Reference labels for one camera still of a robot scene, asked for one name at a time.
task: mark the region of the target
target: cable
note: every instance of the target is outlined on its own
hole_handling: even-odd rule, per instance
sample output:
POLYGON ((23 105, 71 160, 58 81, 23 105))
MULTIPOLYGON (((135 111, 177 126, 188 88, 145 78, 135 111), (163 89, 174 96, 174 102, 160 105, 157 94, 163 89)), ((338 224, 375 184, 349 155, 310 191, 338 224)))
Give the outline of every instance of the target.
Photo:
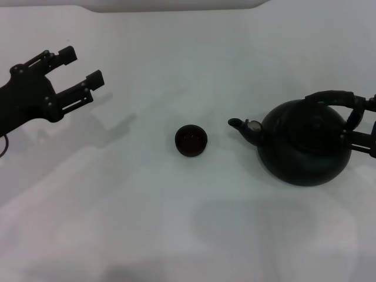
POLYGON ((8 147, 9 147, 9 139, 8 139, 7 135, 4 135, 3 137, 4 137, 4 139, 5 139, 5 148, 4 148, 4 150, 1 152, 1 154, 0 154, 0 158, 2 158, 2 157, 5 155, 6 151, 8 151, 8 147))

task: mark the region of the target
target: white background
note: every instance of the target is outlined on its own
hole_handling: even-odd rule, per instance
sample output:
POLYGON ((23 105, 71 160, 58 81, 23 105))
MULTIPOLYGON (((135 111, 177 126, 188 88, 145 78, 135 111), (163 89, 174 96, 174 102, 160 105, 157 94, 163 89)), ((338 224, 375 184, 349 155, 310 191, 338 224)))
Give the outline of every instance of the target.
POLYGON ((0 6, 79 5, 96 12, 254 8, 266 0, 0 0, 0 6))

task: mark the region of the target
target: black kettle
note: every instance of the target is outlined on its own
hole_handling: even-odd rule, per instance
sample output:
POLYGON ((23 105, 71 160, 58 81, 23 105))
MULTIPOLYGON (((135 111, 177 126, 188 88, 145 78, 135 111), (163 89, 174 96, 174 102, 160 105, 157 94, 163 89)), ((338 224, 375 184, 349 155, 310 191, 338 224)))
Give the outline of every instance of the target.
POLYGON ((376 157, 376 123, 370 135, 355 132, 365 110, 376 112, 370 100, 352 92, 323 91, 273 109, 263 120, 230 119, 257 151, 265 167, 279 179, 298 186, 326 183, 346 167, 351 151, 376 157), (353 109, 345 121, 329 106, 353 109))

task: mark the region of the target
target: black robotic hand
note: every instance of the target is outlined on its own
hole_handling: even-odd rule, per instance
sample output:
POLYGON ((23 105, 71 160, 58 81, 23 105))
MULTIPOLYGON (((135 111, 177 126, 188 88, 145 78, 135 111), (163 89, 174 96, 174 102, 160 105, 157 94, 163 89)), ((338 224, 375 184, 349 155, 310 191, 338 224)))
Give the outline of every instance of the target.
POLYGON ((50 71, 75 60, 75 50, 69 46, 58 55, 44 51, 27 63, 11 68, 11 79, 0 88, 0 137, 32 119, 58 122, 64 114, 93 102, 90 90, 105 84, 99 70, 58 94, 45 77, 50 71))

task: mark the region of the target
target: teapot spout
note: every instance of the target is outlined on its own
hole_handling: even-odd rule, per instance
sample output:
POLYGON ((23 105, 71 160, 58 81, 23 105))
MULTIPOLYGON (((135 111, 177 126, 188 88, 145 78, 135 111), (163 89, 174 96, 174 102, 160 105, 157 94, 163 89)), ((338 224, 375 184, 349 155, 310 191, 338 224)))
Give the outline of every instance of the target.
POLYGON ((240 119, 229 119, 229 125, 240 132, 240 134, 252 145, 262 146, 264 143, 264 130, 261 123, 252 120, 249 122, 240 119))

